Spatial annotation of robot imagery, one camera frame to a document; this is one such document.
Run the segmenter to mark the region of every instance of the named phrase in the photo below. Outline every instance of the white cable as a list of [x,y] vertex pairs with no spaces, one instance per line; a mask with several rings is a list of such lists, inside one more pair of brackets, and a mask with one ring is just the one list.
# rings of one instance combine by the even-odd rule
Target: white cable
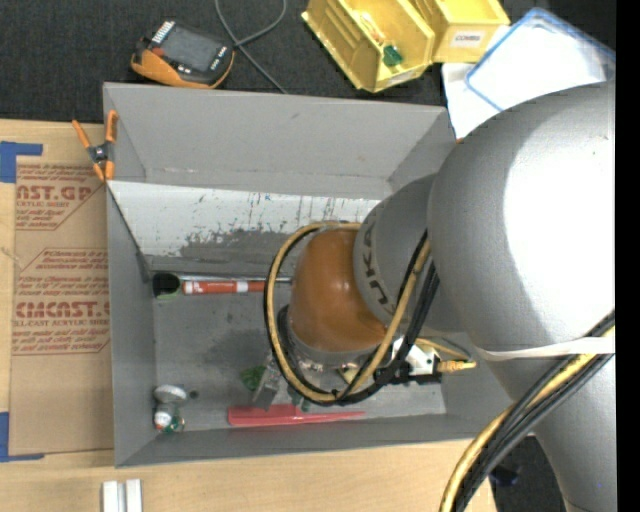
[[586,337],[565,341],[544,347],[525,348],[521,350],[506,350],[495,352],[476,347],[476,350],[486,361],[508,361],[509,359],[528,359],[539,357],[566,356],[569,354],[615,354],[616,338]]

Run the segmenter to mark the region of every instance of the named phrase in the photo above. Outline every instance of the metal bracket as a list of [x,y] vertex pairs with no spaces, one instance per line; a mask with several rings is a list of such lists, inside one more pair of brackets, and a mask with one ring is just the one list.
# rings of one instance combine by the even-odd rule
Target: metal bracket
[[142,482],[102,482],[100,507],[101,512],[142,512]]

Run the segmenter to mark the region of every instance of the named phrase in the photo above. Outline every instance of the yellow cable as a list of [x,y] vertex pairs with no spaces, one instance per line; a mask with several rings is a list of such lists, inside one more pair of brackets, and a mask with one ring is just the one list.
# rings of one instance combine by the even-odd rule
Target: yellow cable
[[[613,335],[615,335],[615,325],[609,328],[604,333],[603,337]],[[540,400],[545,398],[547,395],[564,384],[568,379],[573,377],[597,355],[598,354],[579,354],[575,356],[573,360],[567,364],[567,367],[562,372],[558,373],[558,375],[551,378],[547,385],[531,400],[529,408],[537,404]],[[440,502],[439,512],[451,512],[451,510],[453,510],[453,502],[465,475],[469,472],[469,469],[480,455],[483,447],[489,442],[493,434],[502,424],[504,418],[507,416],[507,414],[509,414],[513,407],[514,404],[511,404],[494,420],[492,420],[463,452],[460,460],[458,461],[458,464],[456,465],[451,475],[451,478],[449,479],[447,487],[445,488],[444,494],[442,496],[442,501]]]
[[469,361],[468,354],[464,354],[462,352],[459,352],[458,350],[453,350],[452,348],[445,347],[444,345],[440,345],[439,343],[436,343],[435,341],[432,341],[426,338],[416,338],[416,345],[418,345],[418,347],[426,345],[428,347],[435,348],[437,351],[444,352],[445,354],[449,354],[450,356],[459,357],[464,361]]
[[[276,278],[278,276],[278,272],[282,265],[282,262],[285,258],[286,253],[291,249],[291,247],[297,243],[302,237],[307,235],[312,231],[318,231],[322,228],[331,228],[331,229],[359,229],[361,226],[360,223],[352,222],[352,223],[342,223],[342,222],[317,222],[312,223],[307,226],[303,226],[299,230],[297,230],[292,236],[290,236],[285,243],[282,245],[278,253],[276,254],[273,263],[271,264],[271,268],[269,270],[269,275],[267,276],[267,282],[265,285],[265,310],[267,316],[267,330],[269,333],[269,338],[271,340],[271,344],[273,346],[273,350],[276,358],[278,359],[278,363],[284,376],[287,381],[298,391],[302,396],[309,398],[310,400],[320,402],[320,403],[332,403],[344,397],[344,393],[346,388],[340,392],[337,396],[333,393],[328,392],[320,392],[307,387],[304,382],[302,382],[296,376],[295,372],[292,370],[289,365],[289,360],[287,359],[284,349],[282,348],[282,344],[280,341],[280,336],[278,334],[278,327],[276,322],[276,316],[274,312],[274,287],[276,283]],[[402,320],[402,316],[404,315],[404,311],[409,302],[409,298],[411,293],[413,292],[413,288],[415,287],[417,275],[422,270],[424,263],[427,260],[427,256],[430,252],[429,242],[425,242],[416,258],[416,262],[413,266],[412,272],[409,274],[407,278],[407,282],[405,284],[402,296],[398,301],[398,306],[396,307],[396,311],[391,319],[391,323],[387,328],[385,333],[385,337],[382,342],[378,346],[374,358],[371,360],[371,363],[367,367],[367,369],[360,376],[358,381],[352,387],[350,394],[354,393],[359,387],[364,384],[364,382],[373,374],[376,368],[380,365],[386,351],[388,350],[391,342],[393,341],[393,337],[395,332],[400,325]]]

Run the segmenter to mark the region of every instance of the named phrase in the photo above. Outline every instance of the blue tape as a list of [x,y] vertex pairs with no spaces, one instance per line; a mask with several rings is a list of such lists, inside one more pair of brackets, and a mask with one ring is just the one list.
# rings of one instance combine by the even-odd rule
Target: blue tape
[[42,155],[42,144],[22,142],[0,142],[0,182],[16,182],[16,159],[21,156]]
[[37,460],[43,457],[42,454],[18,455],[9,457],[9,413],[0,412],[0,462],[11,462],[14,460]]

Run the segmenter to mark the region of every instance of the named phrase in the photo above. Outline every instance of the gray cable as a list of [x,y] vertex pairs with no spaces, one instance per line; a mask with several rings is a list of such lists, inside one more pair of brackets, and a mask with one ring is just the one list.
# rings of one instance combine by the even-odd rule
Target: gray cable
[[222,11],[220,9],[220,0],[214,0],[214,4],[215,4],[215,8],[216,8],[216,13],[218,14],[218,18],[220,19],[220,22],[224,26],[224,29],[227,31],[227,34],[229,35],[229,37],[233,41],[234,46],[236,48],[238,48],[238,50],[240,50],[244,54],[244,56],[247,59],[249,59],[251,64],[253,64],[254,67],[267,80],[269,80],[273,85],[275,85],[281,93],[288,94],[287,91],[260,64],[258,64],[258,62],[249,54],[249,52],[244,47],[245,44],[247,44],[247,43],[249,43],[251,41],[255,41],[259,37],[262,37],[263,35],[265,35],[267,32],[270,32],[271,30],[273,30],[278,25],[278,23],[280,23],[282,21],[282,19],[284,18],[285,13],[287,12],[287,0],[282,0],[282,12],[280,12],[280,15],[278,16],[278,18],[276,18],[276,20],[273,23],[271,23],[270,25],[268,25],[264,29],[256,32],[255,34],[253,34],[251,36],[248,36],[248,37],[245,37],[244,39],[238,39],[235,36],[235,34],[233,33],[233,31],[231,30],[231,27],[229,27],[229,24],[227,23],[227,21],[225,20],[224,16],[222,15]]

